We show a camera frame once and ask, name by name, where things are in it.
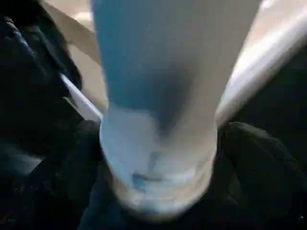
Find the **white tube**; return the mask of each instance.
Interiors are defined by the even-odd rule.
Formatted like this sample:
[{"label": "white tube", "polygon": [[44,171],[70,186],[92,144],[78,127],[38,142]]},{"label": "white tube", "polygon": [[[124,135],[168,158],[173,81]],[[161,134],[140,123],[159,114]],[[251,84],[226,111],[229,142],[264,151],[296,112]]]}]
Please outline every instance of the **white tube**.
[{"label": "white tube", "polygon": [[100,141],[122,203],[178,215],[206,191],[214,113],[259,1],[95,0],[109,109]]}]

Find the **beige surface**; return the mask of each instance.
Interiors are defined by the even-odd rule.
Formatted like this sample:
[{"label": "beige surface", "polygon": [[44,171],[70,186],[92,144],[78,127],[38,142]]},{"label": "beige surface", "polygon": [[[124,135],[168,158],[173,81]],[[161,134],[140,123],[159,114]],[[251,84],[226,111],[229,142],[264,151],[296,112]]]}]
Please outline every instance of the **beige surface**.
[{"label": "beige surface", "polygon": [[[83,74],[85,85],[83,93],[93,101],[102,112],[107,108],[106,92],[100,71],[99,52],[94,36],[94,26],[89,0],[46,0],[51,7],[52,16],[62,29],[67,40],[75,46],[70,48],[72,58]],[[254,21],[245,45],[238,58],[231,80],[235,81],[238,72],[254,62],[255,57],[268,52],[270,46],[280,35],[277,32],[289,22],[295,22],[296,16],[307,6],[306,0],[264,0]]]}]

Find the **black bag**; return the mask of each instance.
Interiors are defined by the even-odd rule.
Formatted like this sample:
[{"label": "black bag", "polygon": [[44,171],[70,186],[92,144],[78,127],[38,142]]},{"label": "black bag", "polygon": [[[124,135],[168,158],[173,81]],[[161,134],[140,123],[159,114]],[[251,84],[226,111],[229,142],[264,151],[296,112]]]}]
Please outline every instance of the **black bag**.
[{"label": "black bag", "polygon": [[70,94],[60,77],[81,89],[79,71],[60,31],[34,0],[3,2],[0,44],[0,138],[45,155],[80,122],[63,99]]}]

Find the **black fabric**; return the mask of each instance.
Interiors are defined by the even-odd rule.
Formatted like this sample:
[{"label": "black fabric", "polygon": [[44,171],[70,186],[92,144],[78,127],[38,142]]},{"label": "black fabric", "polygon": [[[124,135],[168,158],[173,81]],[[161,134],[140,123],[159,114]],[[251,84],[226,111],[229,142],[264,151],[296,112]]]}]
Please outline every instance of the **black fabric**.
[{"label": "black fabric", "polygon": [[[0,139],[45,156],[81,121],[63,99],[70,94],[60,73],[79,88],[82,80],[46,11],[36,1],[13,2],[0,10]],[[24,20],[13,11],[21,6]]]},{"label": "black fabric", "polygon": [[307,173],[307,46],[299,49],[231,119],[278,138]]},{"label": "black fabric", "polygon": [[[243,123],[230,123],[220,130],[208,191],[184,215],[160,224],[131,216],[115,199],[101,158],[99,125],[84,121],[78,130],[69,144],[43,161],[22,184],[32,189],[23,190],[18,207],[26,200],[26,213],[34,214],[15,209],[18,229],[77,229],[79,224],[79,230],[306,226],[307,178],[282,143],[263,130]],[[37,197],[45,205],[31,205]]]},{"label": "black fabric", "polygon": [[219,137],[209,189],[183,216],[162,224],[130,216],[114,199],[104,180],[106,175],[100,173],[79,230],[114,226],[303,228],[307,178],[282,143],[265,131],[242,123],[226,125]]}]

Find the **white cylindrical object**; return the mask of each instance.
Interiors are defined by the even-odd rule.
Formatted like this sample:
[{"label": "white cylindrical object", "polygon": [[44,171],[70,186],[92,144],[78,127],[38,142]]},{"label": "white cylindrical object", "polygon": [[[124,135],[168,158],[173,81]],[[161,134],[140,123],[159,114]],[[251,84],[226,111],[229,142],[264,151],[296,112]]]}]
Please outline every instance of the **white cylindrical object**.
[{"label": "white cylindrical object", "polygon": [[109,97],[100,142],[118,198],[150,217],[206,191],[214,114],[259,1],[95,0]]}]

